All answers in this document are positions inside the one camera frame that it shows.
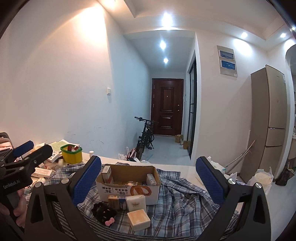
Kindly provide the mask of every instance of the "blue gripper pad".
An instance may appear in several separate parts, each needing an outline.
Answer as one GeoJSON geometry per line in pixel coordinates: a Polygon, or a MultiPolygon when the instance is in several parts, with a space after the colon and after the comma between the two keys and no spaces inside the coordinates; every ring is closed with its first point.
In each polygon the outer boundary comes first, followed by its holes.
{"type": "Polygon", "coordinates": [[[93,160],[91,165],[89,165],[87,169],[83,172],[81,178],[78,180],[77,184],[72,190],[72,201],[75,206],[85,200],[89,190],[91,189],[94,181],[101,171],[101,159],[98,156],[92,156],[91,159],[93,157],[95,159],[93,160]]]}
{"type": "Polygon", "coordinates": [[[29,150],[34,148],[34,143],[32,141],[27,141],[26,143],[18,146],[13,150],[14,157],[20,157],[21,155],[27,153],[29,150]]]}
{"type": "Polygon", "coordinates": [[[196,172],[200,176],[204,186],[206,187],[209,195],[211,196],[212,200],[216,204],[223,204],[225,201],[225,193],[224,189],[215,177],[214,168],[212,170],[209,166],[206,165],[205,161],[208,160],[205,157],[199,157],[196,160],[195,168],[196,172]]]}

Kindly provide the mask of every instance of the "bicycle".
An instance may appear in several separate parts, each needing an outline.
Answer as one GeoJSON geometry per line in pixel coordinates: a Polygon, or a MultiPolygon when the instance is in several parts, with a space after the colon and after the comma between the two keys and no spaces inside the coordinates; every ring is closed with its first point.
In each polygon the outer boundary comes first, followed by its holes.
{"type": "Polygon", "coordinates": [[[136,158],[141,160],[145,147],[149,150],[154,149],[154,147],[152,145],[152,142],[154,140],[153,124],[158,124],[158,122],[153,121],[153,120],[146,120],[146,119],[143,119],[142,117],[136,117],[136,116],[135,116],[135,119],[137,119],[139,121],[145,121],[142,136],[139,136],[140,140],[138,140],[138,144],[136,147],[136,158]]]}

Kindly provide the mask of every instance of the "plaid cloth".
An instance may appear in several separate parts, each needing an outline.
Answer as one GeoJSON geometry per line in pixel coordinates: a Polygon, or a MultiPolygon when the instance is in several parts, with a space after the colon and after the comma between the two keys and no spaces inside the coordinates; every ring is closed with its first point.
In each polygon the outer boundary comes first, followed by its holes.
{"type": "MultiPolygon", "coordinates": [[[[57,184],[63,178],[71,177],[75,171],[83,166],[84,164],[78,164],[61,168],[44,185],[57,184]]],[[[182,240],[197,239],[211,222],[220,206],[213,203],[205,190],[181,178],[180,172],[168,172],[160,169],[157,169],[157,171],[161,180],[160,193],[158,204],[147,206],[147,215],[151,219],[151,225],[147,229],[133,232],[128,221],[127,211],[118,211],[111,227],[106,227],[96,221],[91,212],[94,203],[100,202],[95,183],[84,202],[78,204],[77,207],[101,238],[108,233],[105,237],[108,241],[110,241],[111,233],[112,240],[135,240],[136,237],[136,240],[167,240],[168,238],[180,240],[180,237],[183,237],[182,240]]],[[[29,201],[30,194],[31,188],[26,189],[27,201],[29,201]]],[[[65,233],[74,237],[59,205],[56,204],[55,208],[65,233]]],[[[237,219],[238,213],[235,212],[223,237],[231,233],[237,219]]]]}

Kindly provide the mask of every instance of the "bicycle wheel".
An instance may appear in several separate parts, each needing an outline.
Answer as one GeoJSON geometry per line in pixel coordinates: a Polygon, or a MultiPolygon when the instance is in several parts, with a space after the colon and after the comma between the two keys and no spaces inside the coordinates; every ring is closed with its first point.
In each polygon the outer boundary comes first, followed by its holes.
{"type": "Polygon", "coordinates": [[[139,160],[141,160],[143,151],[144,151],[144,146],[143,146],[142,143],[139,143],[137,145],[137,149],[136,149],[136,152],[137,152],[136,158],[138,158],[139,160]]]}

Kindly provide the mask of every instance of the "finger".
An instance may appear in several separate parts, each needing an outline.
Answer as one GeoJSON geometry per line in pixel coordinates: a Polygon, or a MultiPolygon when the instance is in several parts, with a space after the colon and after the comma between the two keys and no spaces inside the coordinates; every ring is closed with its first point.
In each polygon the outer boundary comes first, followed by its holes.
{"type": "Polygon", "coordinates": [[[17,220],[15,221],[16,224],[19,226],[19,227],[25,227],[25,221],[26,221],[26,214],[27,214],[27,209],[25,210],[25,212],[20,215],[17,220]]]}
{"type": "Polygon", "coordinates": [[[26,208],[27,208],[27,201],[24,196],[21,196],[17,207],[13,210],[13,213],[16,217],[18,217],[26,211],[26,208]]]}
{"type": "Polygon", "coordinates": [[[7,207],[5,207],[2,203],[0,203],[0,213],[3,215],[8,216],[9,215],[9,210],[7,207]]]}
{"type": "Polygon", "coordinates": [[[20,190],[17,191],[17,193],[18,193],[19,197],[21,197],[22,195],[24,195],[25,189],[24,188],[20,189],[20,190]]]}

